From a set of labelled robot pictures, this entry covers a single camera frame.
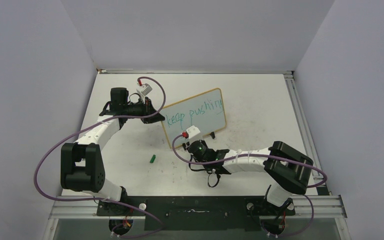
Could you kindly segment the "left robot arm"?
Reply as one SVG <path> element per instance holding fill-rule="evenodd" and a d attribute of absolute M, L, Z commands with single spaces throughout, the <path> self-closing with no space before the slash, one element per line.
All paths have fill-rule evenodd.
<path fill-rule="evenodd" d="M 139 118 L 144 124 L 165 120 L 147 96 L 151 91 L 152 87 L 147 83 L 138 86 L 136 95 L 139 99 L 132 102 L 125 87 L 110 90 L 110 100 L 100 112 L 97 126 L 87 130 L 75 142 L 61 147 L 60 183 L 63 189 L 111 200 L 109 208 L 118 216 L 129 210 L 129 201 L 123 198 L 125 188 L 106 178 L 101 151 L 130 117 Z"/>

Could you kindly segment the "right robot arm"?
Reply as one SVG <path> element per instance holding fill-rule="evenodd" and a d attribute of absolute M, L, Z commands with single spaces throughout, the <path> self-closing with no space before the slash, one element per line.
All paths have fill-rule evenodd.
<path fill-rule="evenodd" d="M 304 195 L 314 161 L 282 141 L 259 150 L 232 150 L 209 148 L 204 140 L 186 145 L 191 159 L 200 163 L 209 174 L 231 175 L 241 172 L 266 173 L 273 180 L 263 199 L 263 209 L 269 214 L 280 211 L 291 195 Z"/>

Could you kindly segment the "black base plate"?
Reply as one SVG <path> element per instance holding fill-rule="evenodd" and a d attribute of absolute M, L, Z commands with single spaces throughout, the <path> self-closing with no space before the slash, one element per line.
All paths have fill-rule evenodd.
<path fill-rule="evenodd" d="M 218 216 L 210 213 L 175 213 L 171 216 L 159 218 L 155 215 L 129 216 L 111 218 L 109 226 L 121 224 L 123 228 L 134 227 L 139 221 L 144 224 L 145 231 L 154 231 L 163 228 L 165 231 L 224 231 L 230 229 L 243 229 L 245 231 L 259 231 L 258 218 L 262 217 L 266 226 L 279 224 L 286 215 L 286 209 L 292 204 L 289 198 L 281 207 L 270 204 L 264 196 L 263 200 L 270 208 L 277 211 L 276 216 L 263 217 L 259 215 L 234 214 L 230 216 Z"/>

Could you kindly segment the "back aluminium rail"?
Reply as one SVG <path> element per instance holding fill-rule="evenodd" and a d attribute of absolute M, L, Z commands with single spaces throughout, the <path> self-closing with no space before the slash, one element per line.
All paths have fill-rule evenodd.
<path fill-rule="evenodd" d="M 99 74 L 282 74 L 293 75 L 292 70 L 139 70 L 98 69 Z"/>

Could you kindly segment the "green marker cap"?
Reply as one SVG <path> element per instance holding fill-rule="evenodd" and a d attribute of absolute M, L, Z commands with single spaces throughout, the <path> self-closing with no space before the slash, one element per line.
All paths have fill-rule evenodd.
<path fill-rule="evenodd" d="M 152 164 L 154 163 L 155 159 L 156 159 L 156 155 L 153 154 L 149 162 Z"/>

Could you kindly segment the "yellow framed whiteboard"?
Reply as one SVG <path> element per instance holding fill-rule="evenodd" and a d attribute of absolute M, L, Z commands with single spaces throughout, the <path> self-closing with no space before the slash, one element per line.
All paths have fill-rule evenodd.
<path fill-rule="evenodd" d="M 191 126 L 197 127 L 203 136 L 227 126 L 220 88 L 213 88 L 165 106 L 159 113 L 165 118 L 161 124 L 170 148 L 174 138 Z"/>

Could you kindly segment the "right aluminium rail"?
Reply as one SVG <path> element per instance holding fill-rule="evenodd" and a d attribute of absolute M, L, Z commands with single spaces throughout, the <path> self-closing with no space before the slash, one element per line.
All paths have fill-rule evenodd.
<path fill-rule="evenodd" d="M 293 71 L 285 73 L 284 80 L 286 83 L 287 90 L 291 99 L 292 107 L 295 112 L 295 117 L 300 130 L 301 138 L 303 141 L 304 149 L 306 154 L 313 160 L 314 166 L 318 169 L 322 169 L 319 156 L 316 150 L 314 140 L 310 131 L 310 127 L 305 116 L 303 106 L 299 97 L 298 88 L 294 79 Z"/>

